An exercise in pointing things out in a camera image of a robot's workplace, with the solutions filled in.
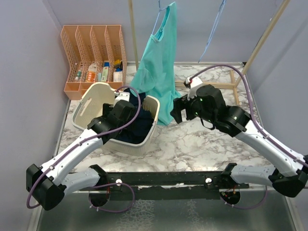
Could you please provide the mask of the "light blue wire hanger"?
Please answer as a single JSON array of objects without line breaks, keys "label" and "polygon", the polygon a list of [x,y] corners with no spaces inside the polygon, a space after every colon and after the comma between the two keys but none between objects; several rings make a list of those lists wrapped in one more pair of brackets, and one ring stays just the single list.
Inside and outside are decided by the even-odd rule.
[{"label": "light blue wire hanger", "polygon": [[207,42],[206,42],[205,49],[204,49],[202,55],[200,56],[200,58],[199,58],[199,60],[198,60],[198,63],[201,62],[202,58],[204,57],[205,53],[206,53],[207,50],[208,50],[208,47],[209,47],[209,45],[210,45],[210,43],[211,43],[211,41],[212,41],[212,38],[213,38],[213,36],[214,36],[214,33],[215,33],[215,31],[216,31],[216,29],[217,29],[217,26],[218,26],[218,24],[219,24],[219,21],[220,21],[220,18],[221,18],[223,9],[224,9],[224,7],[225,7],[225,5],[226,5],[226,2],[227,2],[226,0],[223,0],[223,1],[221,2],[220,6],[219,6],[219,10],[218,10],[217,16],[216,16],[216,18],[215,18],[215,20],[214,20],[214,23],[213,23],[213,26],[212,26],[212,29],[211,29],[209,38],[208,38],[208,40],[207,40]]}]

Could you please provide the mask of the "teal t shirt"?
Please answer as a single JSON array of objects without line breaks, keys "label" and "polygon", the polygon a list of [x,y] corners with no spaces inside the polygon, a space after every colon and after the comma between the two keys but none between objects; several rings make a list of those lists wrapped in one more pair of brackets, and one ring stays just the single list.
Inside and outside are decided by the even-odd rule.
[{"label": "teal t shirt", "polygon": [[167,126],[173,120],[173,100],[180,97],[175,87],[174,62],[177,49],[177,4],[164,9],[160,27],[150,35],[139,68],[131,86],[139,93],[160,102],[158,125]]}]

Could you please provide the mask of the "navy blue t shirt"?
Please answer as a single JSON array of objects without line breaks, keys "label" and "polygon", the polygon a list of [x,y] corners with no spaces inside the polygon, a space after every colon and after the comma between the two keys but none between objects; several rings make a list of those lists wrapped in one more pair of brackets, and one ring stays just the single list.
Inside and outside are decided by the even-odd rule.
[{"label": "navy blue t shirt", "polygon": [[154,119],[151,112],[146,111],[141,106],[137,118],[125,129],[123,129],[115,138],[118,141],[139,144],[144,141],[148,135]]}]

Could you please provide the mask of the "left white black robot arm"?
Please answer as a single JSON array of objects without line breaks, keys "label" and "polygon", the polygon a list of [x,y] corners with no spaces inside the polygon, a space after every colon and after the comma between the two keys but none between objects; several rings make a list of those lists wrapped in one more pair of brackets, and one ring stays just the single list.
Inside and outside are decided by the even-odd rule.
[{"label": "left white black robot arm", "polygon": [[37,166],[26,169],[26,207],[38,206],[46,211],[55,208],[65,196],[89,188],[103,190],[107,195],[115,185],[107,173],[98,165],[92,165],[83,172],[72,173],[90,153],[116,138],[137,118],[140,106],[126,100],[119,100],[113,106],[106,105],[107,112],[91,120],[81,135],[60,154]]}]

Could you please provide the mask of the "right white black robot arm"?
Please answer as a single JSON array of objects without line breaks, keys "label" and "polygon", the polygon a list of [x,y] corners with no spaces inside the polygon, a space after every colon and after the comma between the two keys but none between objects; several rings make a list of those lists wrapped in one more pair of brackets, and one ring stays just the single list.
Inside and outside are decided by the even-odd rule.
[{"label": "right white black robot arm", "polygon": [[202,122],[212,124],[211,129],[217,129],[231,137],[248,144],[264,156],[271,165],[265,167],[242,166],[228,164],[222,176],[221,183],[226,188],[236,184],[253,183],[273,187],[284,196],[296,197],[304,189],[308,181],[307,157],[295,154],[289,157],[275,143],[277,139],[270,138],[257,130],[251,115],[238,106],[227,106],[222,93],[212,85],[200,85],[195,95],[184,95],[175,98],[174,108],[170,112],[177,123],[182,122],[181,112],[186,112],[186,119],[196,117]]}]

